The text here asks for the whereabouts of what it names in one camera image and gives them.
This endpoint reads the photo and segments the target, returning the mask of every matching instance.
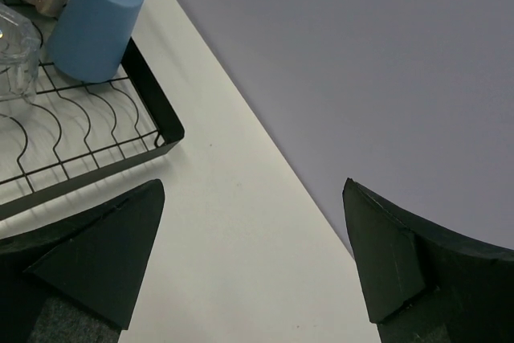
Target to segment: black metal frame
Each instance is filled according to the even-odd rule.
[[[127,76],[126,77],[120,77],[115,80],[112,80],[110,83],[110,86],[113,90],[121,92],[125,94],[125,96],[128,97],[129,100],[131,100],[132,104],[136,108],[136,104],[132,98],[123,92],[122,90],[117,89],[112,82],[116,80],[130,80],[132,83],[134,89],[137,91],[138,96],[141,98],[142,104],[146,107],[146,110],[149,114],[149,116],[152,118],[153,123],[156,130],[153,130],[151,132],[142,134],[139,133],[137,129],[137,120],[139,120],[139,112],[137,111],[137,120],[136,124],[134,126],[136,133],[138,134],[137,137],[131,138],[127,141],[118,141],[114,137],[114,128],[116,127],[116,113],[114,112],[112,106],[104,100],[101,96],[98,96],[94,92],[91,92],[88,87],[92,86],[92,84],[77,84],[66,88],[57,88],[52,78],[48,75],[47,67],[52,66],[53,63],[40,63],[39,66],[44,70],[45,74],[47,75],[48,79],[50,80],[53,89],[51,90],[42,90],[38,91],[38,94],[47,94],[49,92],[54,92],[58,97],[67,100],[69,102],[72,102],[76,106],[82,109],[85,116],[88,119],[89,122],[89,130],[86,136],[84,137],[84,144],[88,148],[88,152],[81,153],[76,155],[75,157],[68,158],[65,160],[61,160],[59,158],[59,155],[55,151],[55,148],[59,144],[62,136],[62,128],[61,124],[59,123],[59,119],[49,110],[44,108],[43,106],[39,106],[37,104],[33,104],[36,108],[41,108],[51,114],[53,118],[55,119],[57,125],[59,126],[59,138],[57,139],[57,142],[55,143],[52,151],[54,155],[56,156],[56,159],[58,160],[56,163],[53,163],[51,165],[45,165],[43,168],[39,168],[37,170],[31,170],[31,171],[25,171],[25,169],[22,166],[21,158],[23,154],[27,150],[28,146],[28,135],[27,131],[23,128],[23,125],[14,118],[11,118],[11,120],[23,131],[23,134],[25,136],[25,145],[24,148],[19,154],[16,162],[18,164],[18,167],[20,168],[20,175],[14,176],[12,178],[9,178],[4,181],[0,181],[0,189],[3,185],[19,180],[21,178],[24,178],[31,189],[31,193],[28,195],[25,195],[21,198],[17,198],[13,201],[7,202],[3,205],[0,205],[0,220],[9,218],[14,216],[15,214],[18,214],[20,212],[23,212],[25,210],[28,210],[34,206],[37,206],[39,204],[42,204],[44,202],[50,201],[54,198],[58,198],[60,196],[63,196],[65,194],[68,194],[74,190],[78,190],[84,186],[90,185],[94,182],[98,182],[104,178],[107,178],[109,176],[112,176],[113,174],[118,174],[124,170],[130,169],[136,165],[140,165],[142,163],[145,163],[147,161],[150,161],[156,157],[160,157],[166,153],[168,153],[185,135],[184,127],[182,126],[182,123],[178,119],[177,114],[173,110],[171,104],[166,98],[165,93],[162,91],[159,83],[157,82],[155,76],[151,72],[148,64],[145,61],[145,58],[137,48],[137,45],[134,43],[132,39],[130,39],[130,42],[128,43],[127,49],[124,53],[123,60],[121,62]],[[88,114],[86,111],[75,101],[69,100],[59,94],[62,90],[67,90],[70,88],[84,88],[86,92],[90,95],[93,95],[97,98],[102,99],[107,106],[110,107],[112,110],[112,113],[114,114],[114,127],[111,131],[112,139],[114,140],[114,143],[109,146],[105,146],[101,149],[95,149],[91,150],[87,143],[88,135],[91,131],[91,121],[89,119]],[[155,135],[155,142],[154,142],[154,149],[150,149],[146,143],[145,138]],[[143,145],[145,146],[145,152],[137,154],[132,157],[125,157],[123,154],[123,151],[121,150],[121,146],[133,142],[133,141],[142,141]],[[118,148],[120,150],[121,155],[123,156],[123,160],[114,162],[110,165],[102,166],[100,167],[98,162],[96,162],[95,154],[101,151],[105,151],[106,149],[111,148]],[[93,171],[90,171],[85,174],[81,174],[77,177],[70,178],[65,164],[70,161],[74,161],[76,159],[80,159],[83,157],[92,157],[92,159],[95,161],[96,169]],[[31,185],[31,181],[29,177],[33,174],[39,173],[44,170],[52,169],[56,166],[60,166],[66,176],[66,181],[59,182],[53,186],[48,186],[47,188],[41,189],[41,190],[35,190],[34,187]]]

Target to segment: wire rack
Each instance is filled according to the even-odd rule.
[[[115,78],[86,84],[59,73],[44,42],[56,20],[19,0],[42,40],[37,96],[0,118],[0,219],[167,153],[184,129],[131,40]]]

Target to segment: black wire dish rack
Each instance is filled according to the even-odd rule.
[[[81,83],[44,50],[56,21],[19,0],[2,2],[32,20],[43,46],[30,112],[0,120],[0,220],[160,157],[184,137],[133,40],[114,79]]]

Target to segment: glass cup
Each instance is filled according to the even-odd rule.
[[[0,117],[20,116],[32,106],[40,45],[32,22],[0,4]]]

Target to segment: blue plastic cup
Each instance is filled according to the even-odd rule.
[[[70,0],[47,42],[64,74],[102,83],[116,74],[144,0]]]

